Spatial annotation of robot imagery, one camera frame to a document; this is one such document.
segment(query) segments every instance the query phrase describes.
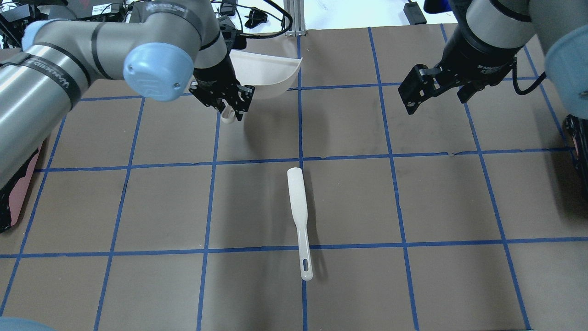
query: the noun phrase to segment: light blue object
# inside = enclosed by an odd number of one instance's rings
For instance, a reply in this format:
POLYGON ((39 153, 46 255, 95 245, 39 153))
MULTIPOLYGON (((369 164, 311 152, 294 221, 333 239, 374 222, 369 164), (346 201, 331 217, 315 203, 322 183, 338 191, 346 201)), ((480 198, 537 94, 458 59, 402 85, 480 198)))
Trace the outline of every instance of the light blue object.
POLYGON ((0 331, 55 331, 43 324, 16 317, 0 317, 0 331))
POLYGON ((588 119, 588 25, 553 44, 545 56, 545 73, 567 111, 588 119))
POLYGON ((140 95, 172 101, 183 94, 193 72, 194 63, 186 51, 163 42, 150 42, 126 56, 123 76, 140 95))
POLYGON ((37 32, 44 27, 47 23, 53 21, 67 21, 66 19, 54 18, 48 21, 36 21, 29 24, 25 29, 25 35, 22 36, 22 50, 26 51, 29 47, 33 46, 37 32))

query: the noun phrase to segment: white dustpan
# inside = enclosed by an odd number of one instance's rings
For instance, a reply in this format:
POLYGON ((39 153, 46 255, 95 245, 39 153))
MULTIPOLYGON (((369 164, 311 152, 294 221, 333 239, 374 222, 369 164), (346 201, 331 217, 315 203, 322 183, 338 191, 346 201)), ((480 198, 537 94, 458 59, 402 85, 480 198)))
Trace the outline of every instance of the white dustpan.
POLYGON ((254 99, 275 98, 296 79, 302 59, 231 51, 230 59, 241 85, 255 86, 254 99))

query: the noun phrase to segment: white label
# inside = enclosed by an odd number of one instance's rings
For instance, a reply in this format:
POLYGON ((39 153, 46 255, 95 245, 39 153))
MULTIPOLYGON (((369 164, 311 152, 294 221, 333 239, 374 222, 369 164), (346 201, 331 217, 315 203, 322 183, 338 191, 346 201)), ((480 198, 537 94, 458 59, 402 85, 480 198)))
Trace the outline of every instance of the white label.
POLYGON ((112 4, 96 5, 92 7, 92 16, 110 13, 112 11, 112 4))

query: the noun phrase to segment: white plastic utensil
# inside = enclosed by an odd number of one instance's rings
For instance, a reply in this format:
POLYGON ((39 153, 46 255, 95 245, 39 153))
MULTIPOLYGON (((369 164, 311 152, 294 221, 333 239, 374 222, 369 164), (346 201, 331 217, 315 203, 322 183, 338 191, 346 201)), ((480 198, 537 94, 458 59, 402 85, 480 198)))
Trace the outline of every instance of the white plastic utensil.
POLYGON ((291 168, 288 170, 288 191, 290 192, 290 206, 292 217, 298 232, 298 253, 300 256, 300 275, 307 282, 312 279, 312 262, 310 260, 310 246, 308 245, 308 207, 306 206, 306 191, 304 190, 304 178, 302 169, 291 168))

